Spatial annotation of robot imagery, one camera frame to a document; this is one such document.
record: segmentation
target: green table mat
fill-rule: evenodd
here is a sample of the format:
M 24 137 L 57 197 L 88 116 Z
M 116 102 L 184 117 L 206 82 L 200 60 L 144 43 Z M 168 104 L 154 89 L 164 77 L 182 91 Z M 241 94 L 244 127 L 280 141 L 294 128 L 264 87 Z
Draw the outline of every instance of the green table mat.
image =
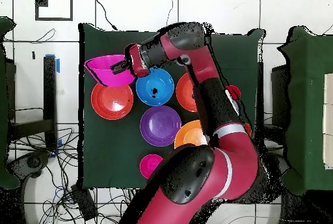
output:
M 101 55 L 123 54 L 124 48 L 133 42 L 142 42 L 156 33 L 129 31 L 101 31 L 83 24 L 85 60 Z M 229 83 L 241 90 L 246 113 L 254 123 L 256 85 L 258 77 L 258 41 L 263 36 L 261 29 L 250 35 L 213 35 L 212 46 L 222 72 Z M 172 76 L 175 88 L 185 69 L 177 64 L 164 68 Z M 174 149 L 154 147 L 140 133 L 140 119 L 150 106 L 142 103 L 134 94 L 131 112 L 120 120 L 105 120 L 98 116 L 90 103 L 90 95 L 96 81 L 85 70 L 84 92 L 84 141 L 83 141 L 83 186 L 85 188 L 142 188 L 146 179 L 139 171 L 139 163 L 145 155 L 155 153 L 165 157 Z M 165 104 L 175 109 L 184 125 L 197 120 L 198 113 L 184 110 L 176 93 Z
M 290 30 L 281 52 L 290 64 L 291 104 L 286 132 L 287 159 L 292 170 L 284 184 L 297 195 L 307 190 L 332 190 L 333 170 L 323 163 L 323 104 L 325 74 L 333 73 L 333 36 L 314 36 L 303 27 Z

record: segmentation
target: pink bowl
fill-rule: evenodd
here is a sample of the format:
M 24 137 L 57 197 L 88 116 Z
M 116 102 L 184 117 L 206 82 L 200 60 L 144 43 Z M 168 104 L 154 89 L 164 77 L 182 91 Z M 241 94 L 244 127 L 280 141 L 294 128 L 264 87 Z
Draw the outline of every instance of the pink bowl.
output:
M 125 59 L 124 55 L 104 55 L 85 62 L 86 69 L 101 85 L 108 87 L 121 87 L 129 85 L 135 79 L 130 70 L 114 75 L 110 67 Z
M 140 172 L 144 178 L 149 179 L 156 167 L 163 161 L 163 158 L 157 154 L 149 154 L 140 162 Z

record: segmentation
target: white tile floor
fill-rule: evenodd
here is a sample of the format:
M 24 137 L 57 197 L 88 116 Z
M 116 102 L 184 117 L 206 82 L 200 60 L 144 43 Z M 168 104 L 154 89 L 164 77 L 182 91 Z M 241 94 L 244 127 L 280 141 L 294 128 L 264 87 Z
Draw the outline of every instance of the white tile floor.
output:
M 99 0 L 107 12 L 109 21 L 119 30 L 156 31 L 167 24 L 167 16 L 172 8 L 172 0 Z M 68 17 L 69 0 L 49 0 L 49 7 L 40 8 L 40 17 Z M 325 32 L 333 23 L 333 0 L 173 0 L 168 24 L 177 21 L 206 21 L 211 23 L 218 33 L 246 34 L 251 29 L 262 28 L 267 32 L 263 43 L 265 111 L 272 111 L 271 103 L 271 68 L 284 64 L 283 55 L 277 47 L 286 41 L 289 28 L 305 25 L 317 34 Z M 34 0 L 0 0 L 0 16 L 12 18 L 16 27 L 14 32 L 5 35 L 6 55 L 14 59 L 17 66 L 16 107 L 42 107 L 42 65 L 45 54 L 55 54 L 60 59 L 60 73 L 57 73 L 58 123 L 59 129 L 78 130 L 78 64 L 79 31 L 77 24 L 92 23 L 110 31 L 111 26 L 105 20 L 104 11 L 95 0 L 73 0 L 73 21 L 35 21 Z M 45 44 L 32 44 L 46 32 L 55 29 L 55 36 Z M 17 120 L 40 119 L 41 111 L 22 111 Z M 66 130 L 59 134 L 66 135 Z M 28 150 L 17 150 L 20 156 Z M 10 151 L 10 159 L 15 158 L 15 151 Z M 60 168 L 55 158 L 50 158 L 49 168 L 53 172 L 54 182 L 61 185 Z M 66 166 L 70 185 L 77 179 L 77 168 Z M 118 204 L 104 204 L 110 200 L 109 189 L 98 189 L 96 203 L 99 212 L 109 218 L 117 219 L 120 215 L 121 197 Z M 55 188 L 51 175 L 45 169 L 37 179 L 28 181 L 25 194 L 25 209 L 28 224 L 38 224 L 43 216 L 45 200 L 52 200 Z M 112 197 L 122 195 L 119 189 L 111 189 Z M 222 205 L 207 224 L 277 224 L 280 216 L 280 198 L 273 204 Z M 71 221 L 58 221 L 57 224 L 73 224 Z M 98 224 L 114 224 L 110 219 L 98 217 Z

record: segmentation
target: black frame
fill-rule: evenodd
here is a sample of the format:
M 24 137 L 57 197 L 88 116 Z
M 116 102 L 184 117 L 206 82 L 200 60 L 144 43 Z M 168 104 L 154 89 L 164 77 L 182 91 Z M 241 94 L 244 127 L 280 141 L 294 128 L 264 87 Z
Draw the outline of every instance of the black frame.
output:
M 48 1 L 44 0 L 43 3 L 39 3 L 39 0 L 35 0 L 34 6 L 34 19 L 36 21 L 73 21 L 73 0 L 70 0 L 70 17 L 61 18 L 61 17 L 39 17 L 39 7 L 47 7 Z

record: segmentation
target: purple bowl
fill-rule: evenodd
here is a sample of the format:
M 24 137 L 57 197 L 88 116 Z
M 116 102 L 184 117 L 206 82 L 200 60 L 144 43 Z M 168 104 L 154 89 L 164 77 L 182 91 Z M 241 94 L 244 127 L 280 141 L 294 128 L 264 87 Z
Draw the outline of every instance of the purple bowl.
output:
M 143 138 L 155 147 L 166 147 L 174 142 L 181 120 L 178 113 L 169 106 L 149 108 L 140 121 Z

